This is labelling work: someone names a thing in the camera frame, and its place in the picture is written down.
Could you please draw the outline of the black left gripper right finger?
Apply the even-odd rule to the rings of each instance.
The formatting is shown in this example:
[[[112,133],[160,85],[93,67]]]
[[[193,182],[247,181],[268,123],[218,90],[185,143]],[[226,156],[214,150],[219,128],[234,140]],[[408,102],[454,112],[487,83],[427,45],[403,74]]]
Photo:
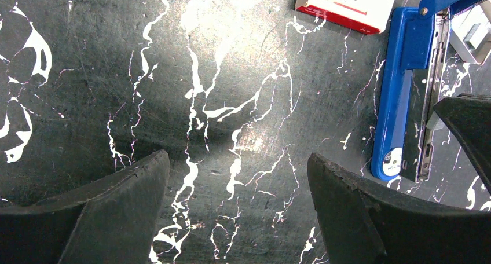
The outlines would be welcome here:
[[[307,176],[331,263],[489,263],[490,213],[390,189],[312,153]]]

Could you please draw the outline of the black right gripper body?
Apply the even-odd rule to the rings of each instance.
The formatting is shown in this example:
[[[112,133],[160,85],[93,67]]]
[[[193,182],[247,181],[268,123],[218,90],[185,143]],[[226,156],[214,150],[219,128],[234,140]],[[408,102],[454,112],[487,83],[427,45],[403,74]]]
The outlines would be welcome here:
[[[490,96],[446,97],[434,105],[433,111],[455,136],[490,191]]]

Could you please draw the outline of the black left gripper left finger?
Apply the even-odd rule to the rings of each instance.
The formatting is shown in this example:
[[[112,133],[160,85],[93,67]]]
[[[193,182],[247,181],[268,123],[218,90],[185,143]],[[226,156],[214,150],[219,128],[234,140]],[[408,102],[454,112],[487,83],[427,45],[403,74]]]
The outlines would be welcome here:
[[[146,263],[170,172],[160,150],[90,184],[1,209],[2,263]]]

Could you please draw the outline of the red white staples box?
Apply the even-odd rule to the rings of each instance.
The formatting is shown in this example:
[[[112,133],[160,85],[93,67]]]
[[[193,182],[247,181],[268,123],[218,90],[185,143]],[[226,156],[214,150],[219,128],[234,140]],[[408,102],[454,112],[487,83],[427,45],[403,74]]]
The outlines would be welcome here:
[[[385,31],[395,0],[296,0],[295,9],[363,34]]]

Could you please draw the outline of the blue black stapler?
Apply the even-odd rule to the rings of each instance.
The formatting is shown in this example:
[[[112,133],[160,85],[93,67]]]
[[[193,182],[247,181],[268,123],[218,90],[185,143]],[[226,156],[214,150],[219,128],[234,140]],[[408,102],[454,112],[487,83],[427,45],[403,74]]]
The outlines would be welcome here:
[[[421,0],[393,11],[371,158],[375,178],[429,178],[439,125],[431,115],[452,46],[450,22],[483,1]]]

